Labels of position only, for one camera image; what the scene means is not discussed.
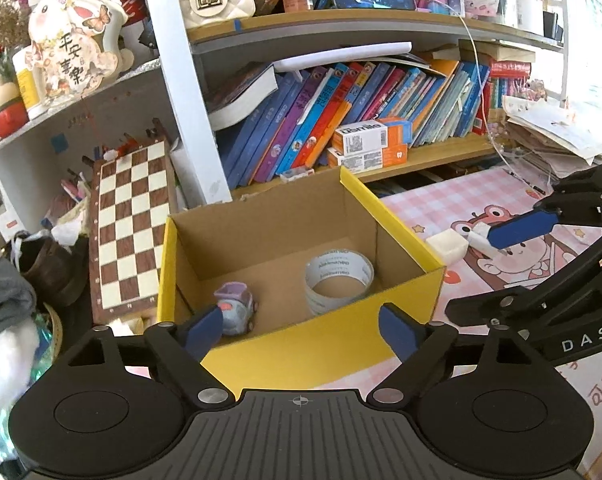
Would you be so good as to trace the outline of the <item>white eraser block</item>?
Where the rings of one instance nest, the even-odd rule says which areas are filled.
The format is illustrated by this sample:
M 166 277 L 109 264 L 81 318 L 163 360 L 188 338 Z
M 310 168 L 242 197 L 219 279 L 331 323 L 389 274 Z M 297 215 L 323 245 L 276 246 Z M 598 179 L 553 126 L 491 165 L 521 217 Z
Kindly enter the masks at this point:
M 445 266 L 463 260 L 469 247 L 468 240 L 453 229 L 431 235 L 425 243 Z

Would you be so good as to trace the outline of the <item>grey purple toy car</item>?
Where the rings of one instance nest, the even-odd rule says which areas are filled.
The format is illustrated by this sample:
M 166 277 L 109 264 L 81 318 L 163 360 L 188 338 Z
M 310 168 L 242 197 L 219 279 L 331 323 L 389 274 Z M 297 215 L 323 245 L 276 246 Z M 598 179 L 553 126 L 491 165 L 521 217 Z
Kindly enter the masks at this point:
M 251 290 L 243 282 L 226 282 L 214 292 L 216 306 L 223 315 L 223 335 L 241 336 L 253 330 L 257 310 Z

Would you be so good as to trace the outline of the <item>clear tape roll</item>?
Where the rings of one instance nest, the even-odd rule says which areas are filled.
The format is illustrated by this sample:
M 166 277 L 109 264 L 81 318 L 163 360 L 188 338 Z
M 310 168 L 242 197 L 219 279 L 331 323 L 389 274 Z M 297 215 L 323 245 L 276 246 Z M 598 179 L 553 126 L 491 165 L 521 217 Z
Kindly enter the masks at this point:
M 335 249 L 311 259 L 304 269 L 307 306 L 323 315 L 365 298 L 375 279 L 371 261 L 353 250 Z

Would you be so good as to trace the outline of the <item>white power adapter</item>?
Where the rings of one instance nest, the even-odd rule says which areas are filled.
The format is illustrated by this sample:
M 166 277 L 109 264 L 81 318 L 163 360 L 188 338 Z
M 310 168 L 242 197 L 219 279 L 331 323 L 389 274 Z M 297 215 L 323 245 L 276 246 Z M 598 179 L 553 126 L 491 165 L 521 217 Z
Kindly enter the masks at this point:
M 469 246 L 487 258 L 495 259 L 499 256 L 506 256 L 507 251 L 505 249 L 498 249 L 491 245 L 488 240 L 489 231 L 490 226 L 487 224 L 481 224 L 481 226 L 476 224 L 467 235 Z

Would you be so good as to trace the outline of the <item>black patterned pen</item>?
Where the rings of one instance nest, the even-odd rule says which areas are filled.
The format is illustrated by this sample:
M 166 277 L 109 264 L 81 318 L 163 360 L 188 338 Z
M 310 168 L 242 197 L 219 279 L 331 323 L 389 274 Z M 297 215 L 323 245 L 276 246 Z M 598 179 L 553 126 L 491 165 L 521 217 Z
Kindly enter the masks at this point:
M 546 192 L 543 190 L 543 188 L 540 188 L 540 186 L 537 186 L 536 184 L 530 182 L 526 178 L 519 176 L 519 174 L 517 174 L 516 171 L 507 169 L 507 168 L 505 168 L 504 171 L 507 174 L 509 174 L 510 177 L 515 178 L 518 182 L 522 182 L 522 184 L 524 184 L 527 188 L 529 188 L 529 190 L 532 190 L 534 193 L 536 193 L 536 195 L 539 195 L 539 196 L 546 195 Z

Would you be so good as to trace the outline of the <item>pile of papers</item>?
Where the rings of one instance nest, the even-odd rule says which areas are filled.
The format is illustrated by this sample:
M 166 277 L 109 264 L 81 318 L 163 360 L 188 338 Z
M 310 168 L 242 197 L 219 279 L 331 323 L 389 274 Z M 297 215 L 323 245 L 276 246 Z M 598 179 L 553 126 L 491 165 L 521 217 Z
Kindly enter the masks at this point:
M 505 133 L 522 159 L 555 179 L 602 164 L 602 115 L 574 114 L 546 101 L 507 96 Z

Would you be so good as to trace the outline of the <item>yellow cardboard box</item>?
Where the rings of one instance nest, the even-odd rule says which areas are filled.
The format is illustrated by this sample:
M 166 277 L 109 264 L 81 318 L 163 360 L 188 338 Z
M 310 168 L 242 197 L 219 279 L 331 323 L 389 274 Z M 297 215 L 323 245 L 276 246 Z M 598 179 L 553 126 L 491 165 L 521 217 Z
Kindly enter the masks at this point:
M 351 304 L 316 315 L 305 270 L 332 250 L 365 256 L 374 278 L 343 282 Z M 223 339 L 205 368 L 235 393 L 339 385 L 390 359 L 380 307 L 391 302 L 425 323 L 443 276 L 427 245 L 356 176 L 335 168 L 174 214 L 165 225 L 158 318 L 182 323 L 212 306 L 222 285 L 241 282 L 257 303 L 253 329 Z

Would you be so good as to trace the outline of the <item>lower orange white box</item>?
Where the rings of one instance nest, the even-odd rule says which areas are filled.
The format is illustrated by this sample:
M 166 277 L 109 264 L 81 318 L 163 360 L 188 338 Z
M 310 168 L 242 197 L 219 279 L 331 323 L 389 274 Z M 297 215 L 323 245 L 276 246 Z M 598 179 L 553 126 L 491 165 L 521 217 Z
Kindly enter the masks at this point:
M 373 171 L 404 164 L 407 161 L 406 144 L 365 153 L 342 155 L 335 148 L 327 148 L 327 162 L 330 167 L 345 167 L 352 174 Z

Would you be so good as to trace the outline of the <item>orange white box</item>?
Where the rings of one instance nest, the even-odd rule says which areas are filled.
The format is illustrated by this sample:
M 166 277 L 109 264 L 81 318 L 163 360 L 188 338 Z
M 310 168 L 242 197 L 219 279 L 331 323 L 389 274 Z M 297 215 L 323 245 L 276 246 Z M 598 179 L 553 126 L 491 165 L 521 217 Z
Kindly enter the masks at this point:
M 365 120 L 343 125 L 331 138 L 340 155 L 357 155 L 412 142 L 412 122 L 399 117 Z
M 335 148 L 327 148 L 327 162 L 330 167 L 345 167 L 352 174 L 373 171 L 404 164 L 407 161 L 406 144 L 365 153 L 342 155 Z

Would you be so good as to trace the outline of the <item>red thick dictionary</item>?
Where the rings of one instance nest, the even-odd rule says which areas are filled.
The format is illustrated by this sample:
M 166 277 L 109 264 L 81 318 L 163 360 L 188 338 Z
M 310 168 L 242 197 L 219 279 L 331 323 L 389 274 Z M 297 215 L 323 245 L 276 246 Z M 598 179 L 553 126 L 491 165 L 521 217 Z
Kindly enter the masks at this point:
M 493 61 L 490 63 L 492 78 L 527 79 L 531 74 L 531 64 L 518 61 Z

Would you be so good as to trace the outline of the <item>upper orange white box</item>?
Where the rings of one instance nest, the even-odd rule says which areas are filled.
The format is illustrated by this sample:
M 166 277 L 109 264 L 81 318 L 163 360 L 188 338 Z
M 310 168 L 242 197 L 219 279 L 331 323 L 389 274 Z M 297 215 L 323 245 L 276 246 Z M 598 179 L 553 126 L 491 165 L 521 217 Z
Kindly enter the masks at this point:
M 343 125 L 331 138 L 340 155 L 357 155 L 412 142 L 412 122 L 399 117 L 365 120 Z

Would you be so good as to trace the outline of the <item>small red white box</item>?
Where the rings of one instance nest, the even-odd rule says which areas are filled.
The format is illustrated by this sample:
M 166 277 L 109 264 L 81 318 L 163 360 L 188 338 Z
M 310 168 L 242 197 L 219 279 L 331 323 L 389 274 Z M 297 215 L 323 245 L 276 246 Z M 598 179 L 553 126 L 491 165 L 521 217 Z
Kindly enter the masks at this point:
M 313 168 L 301 166 L 284 171 L 279 177 L 281 182 L 288 183 L 294 180 L 299 180 L 301 178 L 311 176 L 312 174 L 314 174 Z

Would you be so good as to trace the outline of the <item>wooden bookshelf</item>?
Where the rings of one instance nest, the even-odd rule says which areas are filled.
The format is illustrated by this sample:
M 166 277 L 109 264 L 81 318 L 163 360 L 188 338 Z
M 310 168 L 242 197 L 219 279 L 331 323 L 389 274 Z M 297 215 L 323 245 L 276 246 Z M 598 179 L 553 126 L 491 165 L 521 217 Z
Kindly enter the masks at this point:
M 319 104 L 347 96 L 339 84 L 354 84 L 359 75 L 350 66 L 368 60 L 320 65 L 277 73 L 273 63 L 300 54 L 411 41 L 414 48 L 458 38 L 501 41 L 515 46 L 563 52 L 555 40 L 513 27 L 466 18 L 404 10 L 319 10 L 242 18 L 189 29 L 179 0 L 147 0 L 161 67 L 179 134 L 187 155 L 186 196 L 192 204 L 231 200 L 235 183 L 251 178 L 249 169 L 261 164 L 269 144 L 258 140 L 247 156 L 234 154 L 225 170 L 205 106 L 205 96 L 231 90 L 244 68 L 264 65 L 268 80 L 281 82 L 286 91 L 307 95 L 295 113 L 298 126 L 311 132 Z

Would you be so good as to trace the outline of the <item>white rolled paper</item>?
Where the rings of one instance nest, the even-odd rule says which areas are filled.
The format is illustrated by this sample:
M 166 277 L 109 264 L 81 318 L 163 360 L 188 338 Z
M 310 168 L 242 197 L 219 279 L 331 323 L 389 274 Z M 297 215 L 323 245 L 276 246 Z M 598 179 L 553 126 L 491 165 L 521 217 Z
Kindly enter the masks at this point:
M 383 44 L 365 44 L 365 46 L 345 47 L 308 54 L 300 54 L 291 58 L 282 58 L 273 63 L 277 73 L 297 72 L 314 66 L 380 58 L 386 55 L 409 53 L 411 41 L 384 42 Z

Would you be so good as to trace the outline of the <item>lucky cat figurine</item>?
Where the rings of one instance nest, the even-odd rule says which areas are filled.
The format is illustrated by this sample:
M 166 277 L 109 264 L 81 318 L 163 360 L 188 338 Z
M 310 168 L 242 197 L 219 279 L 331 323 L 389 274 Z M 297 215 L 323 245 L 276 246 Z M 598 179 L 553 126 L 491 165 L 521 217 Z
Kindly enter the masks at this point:
M 43 77 L 48 106 L 88 96 L 132 68 L 120 42 L 127 22 L 112 0 L 39 0 L 28 20 L 26 64 Z

